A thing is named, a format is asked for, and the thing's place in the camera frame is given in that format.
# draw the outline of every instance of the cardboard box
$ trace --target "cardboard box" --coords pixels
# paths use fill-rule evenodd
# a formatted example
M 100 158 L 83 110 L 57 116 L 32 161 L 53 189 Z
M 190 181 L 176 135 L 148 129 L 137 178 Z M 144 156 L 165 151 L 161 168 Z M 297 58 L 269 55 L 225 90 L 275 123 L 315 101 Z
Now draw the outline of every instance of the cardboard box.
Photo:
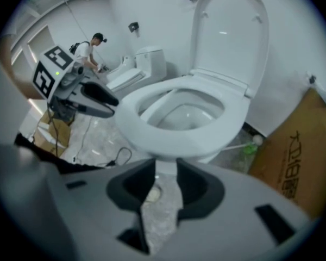
M 53 111 L 49 111 L 49 112 L 51 114 L 51 117 L 53 117 L 54 112 Z M 74 121 L 74 116 L 69 121 L 63 121 L 63 122 L 66 123 L 68 126 L 70 126 L 73 121 Z M 42 118 L 40 119 L 40 122 L 41 123 L 45 123 L 45 124 L 49 124 L 50 123 L 50 120 L 49 120 L 49 116 L 48 116 L 48 112 L 47 111 L 43 114 Z
M 61 120 L 53 119 L 58 132 L 58 157 L 60 157 L 69 145 L 70 127 Z M 57 133 L 52 121 L 49 119 L 48 112 L 45 112 L 37 124 L 34 133 L 34 143 L 37 147 L 56 155 L 55 142 Z
M 249 174 L 312 218 L 326 207 L 326 104 L 309 89 L 289 118 L 260 147 Z

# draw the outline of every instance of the white toilet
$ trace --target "white toilet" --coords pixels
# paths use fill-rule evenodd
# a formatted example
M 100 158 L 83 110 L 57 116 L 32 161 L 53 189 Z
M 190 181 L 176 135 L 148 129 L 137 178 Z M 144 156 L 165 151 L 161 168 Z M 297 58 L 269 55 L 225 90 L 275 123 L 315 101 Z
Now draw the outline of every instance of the white toilet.
M 136 89 L 163 80 L 167 76 L 164 53 L 159 46 L 144 47 L 135 54 L 136 68 L 119 74 L 107 84 L 118 98 Z
M 269 24 L 261 0 L 198 0 L 189 75 L 126 96 L 115 120 L 137 150 L 207 162 L 243 126 L 264 74 Z M 145 101 L 160 97 L 145 112 Z
M 114 70 L 110 71 L 107 75 L 106 75 L 106 79 L 108 80 L 108 82 L 113 81 L 114 79 L 116 79 L 118 76 L 120 76 L 121 74 L 125 73 L 126 71 L 129 71 L 130 69 L 135 68 L 135 60 L 132 56 L 123 56 L 121 57 L 121 63 L 120 65 L 115 68 Z

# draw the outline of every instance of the wall mount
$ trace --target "wall mount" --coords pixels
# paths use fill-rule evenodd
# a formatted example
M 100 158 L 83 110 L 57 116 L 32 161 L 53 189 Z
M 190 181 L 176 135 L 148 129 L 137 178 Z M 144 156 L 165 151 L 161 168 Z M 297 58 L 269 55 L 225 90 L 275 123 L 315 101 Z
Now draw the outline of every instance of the wall mount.
M 129 26 L 130 32 L 134 32 L 135 30 L 139 29 L 139 24 L 137 22 L 132 22 Z

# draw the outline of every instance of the plastic sheet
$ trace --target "plastic sheet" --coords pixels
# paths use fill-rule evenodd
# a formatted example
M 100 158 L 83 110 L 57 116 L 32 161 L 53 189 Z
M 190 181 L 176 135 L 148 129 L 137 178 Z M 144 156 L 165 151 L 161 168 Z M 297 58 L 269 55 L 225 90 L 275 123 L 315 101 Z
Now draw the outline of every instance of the plastic sheet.
M 113 118 L 102 119 L 77 114 L 71 124 L 69 147 L 62 159 L 70 163 L 88 164 L 105 167 L 115 160 L 120 148 L 131 150 L 129 163 L 149 158 L 148 155 L 137 152 L 127 140 L 121 136 Z M 117 165 L 122 165 L 130 157 L 128 150 L 122 150 L 117 158 Z

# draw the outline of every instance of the person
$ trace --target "person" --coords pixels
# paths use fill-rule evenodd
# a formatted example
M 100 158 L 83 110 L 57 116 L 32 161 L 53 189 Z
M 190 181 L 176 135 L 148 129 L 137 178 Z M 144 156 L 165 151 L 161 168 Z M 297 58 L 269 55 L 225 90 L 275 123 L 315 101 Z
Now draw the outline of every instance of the person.
M 104 167 L 100 166 L 68 163 L 38 148 L 23 137 L 22 134 L 17 134 L 20 125 L 30 109 L 28 99 L 41 100 L 43 98 L 31 82 L 22 81 L 14 73 L 11 64 L 11 42 L 12 36 L 14 35 L 16 35 L 14 23 L 6 26 L 6 29 L 0 35 L 0 144 L 15 144 L 18 147 L 28 148 L 41 161 L 55 164 L 61 174 L 103 169 Z
M 98 64 L 93 57 L 93 46 L 99 46 L 104 41 L 104 36 L 101 33 L 96 33 L 90 42 L 82 42 L 76 48 L 76 61 L 96 71 L 101 70 L 101 64 Z

